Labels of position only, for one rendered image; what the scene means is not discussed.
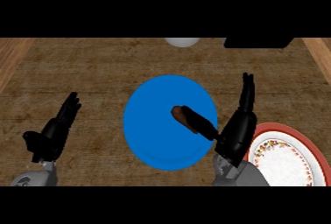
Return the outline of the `blue plate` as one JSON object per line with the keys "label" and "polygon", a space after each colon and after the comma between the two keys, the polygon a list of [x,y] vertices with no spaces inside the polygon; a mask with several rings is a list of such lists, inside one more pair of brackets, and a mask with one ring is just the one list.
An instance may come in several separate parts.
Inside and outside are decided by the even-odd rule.
{"label": "blue plate", "polygon": [[160,75],[136,88],[122,119],[134,154],[163,171],[193,166],[213,146],[213,142],[175,120],[176,106],[190,107],[212,123],[218,122],[218,108],[203,85],[182,75]]}

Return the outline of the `white plate with red rim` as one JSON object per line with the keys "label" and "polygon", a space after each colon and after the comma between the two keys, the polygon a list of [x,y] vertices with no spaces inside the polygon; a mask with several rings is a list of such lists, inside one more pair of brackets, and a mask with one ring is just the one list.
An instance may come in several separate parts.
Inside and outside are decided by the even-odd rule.
{"label": "white plate with red rim", "polygon": [[323,152],[308,137],[281,123],[258,125],[244,159],[269,186],[331,186],[331,166]]}

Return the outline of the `black appliance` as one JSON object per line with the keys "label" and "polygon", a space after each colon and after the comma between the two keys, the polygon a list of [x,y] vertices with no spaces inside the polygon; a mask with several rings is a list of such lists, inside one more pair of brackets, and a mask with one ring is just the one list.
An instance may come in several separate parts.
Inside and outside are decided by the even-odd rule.
{"label": "black appliance", "polygon": [[293,38],[227,38],[227,48],[286,48]]}

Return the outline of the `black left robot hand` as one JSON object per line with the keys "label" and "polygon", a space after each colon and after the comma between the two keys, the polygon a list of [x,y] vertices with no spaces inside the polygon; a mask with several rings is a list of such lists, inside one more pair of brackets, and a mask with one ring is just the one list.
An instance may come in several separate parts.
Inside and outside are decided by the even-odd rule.
{"label": "black left robot hand", "polygon": [[42,132],[24,133],[27,150],[33,153],[33,163],[58,160],[68,140],[68,132],[76,121],[82,104],[79,93],[73,92],[61,106],[57,116],[46,123]]}

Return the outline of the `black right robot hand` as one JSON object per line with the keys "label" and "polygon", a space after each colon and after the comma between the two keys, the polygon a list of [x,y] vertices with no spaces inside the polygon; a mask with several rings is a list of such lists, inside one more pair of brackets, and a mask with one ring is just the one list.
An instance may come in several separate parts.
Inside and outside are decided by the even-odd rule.
{"label": "black right robot hand", "polygon": [[255,76],[243,74],[243,93],[240,106],[222,132],[212,122],[188,107],[181,107],[187,122],[194,130],[212,141],[216,140],[215,151],[228,160],[234,167],[240,166],[250,149],[258,125],[255,114]]}

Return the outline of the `white round object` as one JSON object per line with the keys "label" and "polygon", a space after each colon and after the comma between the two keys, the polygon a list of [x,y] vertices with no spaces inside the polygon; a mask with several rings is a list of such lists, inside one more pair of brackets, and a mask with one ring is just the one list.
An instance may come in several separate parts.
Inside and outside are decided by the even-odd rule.
{"label": "white round object", "polygon": [[200,38],[166,38],[166,41],[172,46],[184,48],[194,46],[199,43]]}

